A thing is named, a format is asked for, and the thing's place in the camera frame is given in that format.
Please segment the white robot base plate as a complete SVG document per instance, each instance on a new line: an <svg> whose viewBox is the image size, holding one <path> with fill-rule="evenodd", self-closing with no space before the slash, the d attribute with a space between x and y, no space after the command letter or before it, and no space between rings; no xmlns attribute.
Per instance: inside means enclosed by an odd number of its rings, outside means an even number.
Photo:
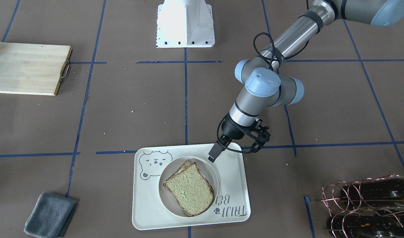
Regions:
<svg viewBox="0 0 404 238"><path fill-rule="evenodd" d="M158 48L214 47L215 43L214 23L157 23L156 47Z"/></svg>

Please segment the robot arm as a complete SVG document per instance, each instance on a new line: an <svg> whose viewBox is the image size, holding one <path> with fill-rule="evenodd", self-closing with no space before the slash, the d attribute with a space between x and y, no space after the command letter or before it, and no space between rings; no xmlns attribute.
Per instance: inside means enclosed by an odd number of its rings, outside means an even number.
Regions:
<svg viewBox="0 0 404 238"><path fill-rule="evenodd" d="M235 78L243 88L229 113L221 120L222 135L209 152L209 161L229 149L229 144L244 136L254 142L246 153L258 152L270 140L268 126L262 126L259 115L267 106L298 103L304 96L303 83L283 77L276 71L286 60L296 56L304 45L324 26L342 19L372 26L392 26L404 17L404 0L314 0L309 8L252 60L241 60Z"/></svg>

